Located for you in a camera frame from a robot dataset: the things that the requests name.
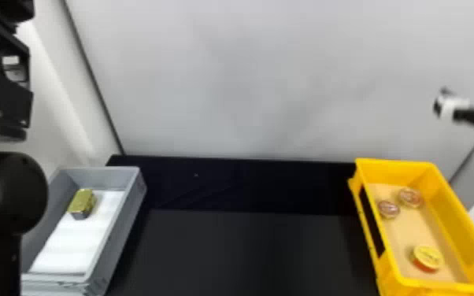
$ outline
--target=yellow plastic tray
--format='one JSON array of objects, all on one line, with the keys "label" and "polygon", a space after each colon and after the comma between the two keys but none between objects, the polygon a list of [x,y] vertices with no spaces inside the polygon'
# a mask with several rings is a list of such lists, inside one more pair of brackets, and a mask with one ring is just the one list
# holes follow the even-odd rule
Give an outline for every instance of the yellow plastic tray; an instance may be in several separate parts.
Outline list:
[{"label": "yellow plastic tray", "polygon": [[[437,167],[414,161],[355,162],[357,169],[348,183],[380,294],[474,295],[474,223]],[[423,208],[402,207],[397,220],[382,219],[376,200],[393,198],[400,187],[419,190]],[[434,274],[416,270],[407,259],[412,244],[427,242],[438,247],[446,260],[445,268]]]}]

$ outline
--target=small round container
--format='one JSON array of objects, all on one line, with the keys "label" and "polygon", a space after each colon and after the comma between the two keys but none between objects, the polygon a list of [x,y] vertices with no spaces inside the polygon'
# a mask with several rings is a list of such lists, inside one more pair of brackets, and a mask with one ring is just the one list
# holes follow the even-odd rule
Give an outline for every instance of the small round container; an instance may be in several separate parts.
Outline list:
[{"label": "small round container", "polygon": [[401,208],[393,202],[379,201],[376,206],[379,208],[380,215],[386,219],[393,219],[401,213]]},{"label": "small round container", "polygon": [[424,204],[422,195],[415,189],[404,187],[397,194],[398,200],[409,208],[419,208]]},{"label": "small round container", "polygon": [[411,257],[413,264],[424,272],[437,272],[445,263],[442,254],[431,246],[416,246]]}]

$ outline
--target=black tabletop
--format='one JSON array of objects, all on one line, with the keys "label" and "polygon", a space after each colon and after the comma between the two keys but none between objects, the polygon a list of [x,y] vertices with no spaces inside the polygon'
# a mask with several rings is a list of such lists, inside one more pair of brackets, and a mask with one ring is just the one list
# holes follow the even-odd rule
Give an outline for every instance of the black tabletop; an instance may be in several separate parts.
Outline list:
[{"label": "black tabletop", "polygon": [[108,295],[378,295],[354,165],[114,156],[146,198]]}]

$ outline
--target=orange lid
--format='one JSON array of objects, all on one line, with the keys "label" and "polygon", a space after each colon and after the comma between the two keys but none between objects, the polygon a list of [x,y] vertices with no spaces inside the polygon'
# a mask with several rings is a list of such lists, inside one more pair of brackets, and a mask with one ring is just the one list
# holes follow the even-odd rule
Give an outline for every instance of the orange lid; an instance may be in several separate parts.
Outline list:
[{"label": "orange lid", "polygon": [[439,269],[444,264],[442,254],[431,246],[416,246],[413,249],[413,258],[430,269]]}]

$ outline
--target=gray plastic bin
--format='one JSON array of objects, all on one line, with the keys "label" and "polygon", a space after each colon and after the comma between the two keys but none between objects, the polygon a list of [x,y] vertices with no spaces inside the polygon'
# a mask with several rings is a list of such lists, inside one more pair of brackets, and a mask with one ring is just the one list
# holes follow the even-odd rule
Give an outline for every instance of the gray plastic bin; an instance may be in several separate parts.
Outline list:
[{"label": "gray plastic bin", "polygon": [[[33,261],[44,247],[50,234],[73,195],[80,188],[124,191],[120,210],[106,230],[91,267],[83,274],[28,273]],[[139,168],[65,168],[58,170],[50,181],[50,196],[46,214],[39,225],[24,236],[22,242],[22,295],[103,295],[112,278],[125,241],[146,193]]]}]

